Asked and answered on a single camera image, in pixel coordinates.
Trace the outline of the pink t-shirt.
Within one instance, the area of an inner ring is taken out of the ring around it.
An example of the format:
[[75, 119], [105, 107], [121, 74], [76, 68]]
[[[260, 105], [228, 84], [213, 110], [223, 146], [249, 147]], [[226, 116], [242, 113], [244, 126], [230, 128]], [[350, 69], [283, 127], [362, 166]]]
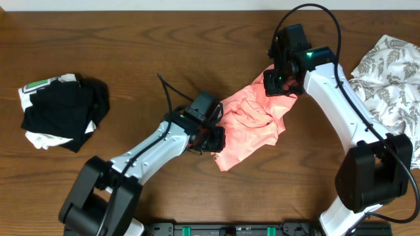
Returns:
[[297, 96], [265, 94], [264, 76], [224, 99], [219, 126], [225, 129], [225, 147], [213, 153], [221, 171], [227, 171], [264, 145], [274, 146], [285, 131], [284, 115], [293, 107]]

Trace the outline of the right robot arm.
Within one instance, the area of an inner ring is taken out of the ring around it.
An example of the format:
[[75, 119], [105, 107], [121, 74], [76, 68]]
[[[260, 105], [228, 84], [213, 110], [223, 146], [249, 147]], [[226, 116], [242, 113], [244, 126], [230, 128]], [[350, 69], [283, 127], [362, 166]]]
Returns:
[[264, 71], [267, 96], [306, 92], [335, 129], [345, 158], [335, 177], [337, 197], [318, 220], [318, 235], [350, 235], [377, 209], [406, 194], [412, 143], [393, 135], [368, 111], [329, 47], [314, 48], [302, 25], [278, 30]]

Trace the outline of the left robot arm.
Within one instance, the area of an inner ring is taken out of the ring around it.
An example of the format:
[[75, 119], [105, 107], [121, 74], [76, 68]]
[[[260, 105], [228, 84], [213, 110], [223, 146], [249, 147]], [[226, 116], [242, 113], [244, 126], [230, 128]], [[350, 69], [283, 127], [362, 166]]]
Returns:
[[143, 235], [134, 214], [144, 184], [185, 151], [220, 152], [223, 105], [201, 92], [190, 105], [170, 108], [158, 128], [128, 152], [105, 161], [91, 157], [80, 170], [58, 219], [65, 235]]

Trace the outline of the white fern print cloth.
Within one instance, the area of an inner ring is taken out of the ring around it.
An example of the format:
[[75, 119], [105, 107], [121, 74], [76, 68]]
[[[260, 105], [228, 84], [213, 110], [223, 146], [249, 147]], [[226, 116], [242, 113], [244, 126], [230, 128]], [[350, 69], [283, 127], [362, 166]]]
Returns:
[[419, 47], [384, 35], [351, 76], [349, 84], [374, 118], [411, 140], [411, 168], [419, 168]]

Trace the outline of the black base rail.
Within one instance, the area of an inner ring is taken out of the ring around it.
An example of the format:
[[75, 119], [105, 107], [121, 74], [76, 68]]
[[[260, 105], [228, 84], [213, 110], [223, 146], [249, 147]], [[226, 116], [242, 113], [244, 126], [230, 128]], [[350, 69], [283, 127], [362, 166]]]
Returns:
[[278, 225], [182, 225], [172, 223], [131, 226], [126, 235], [138, 236], [322, 236], [318, 226], [308, 222]]

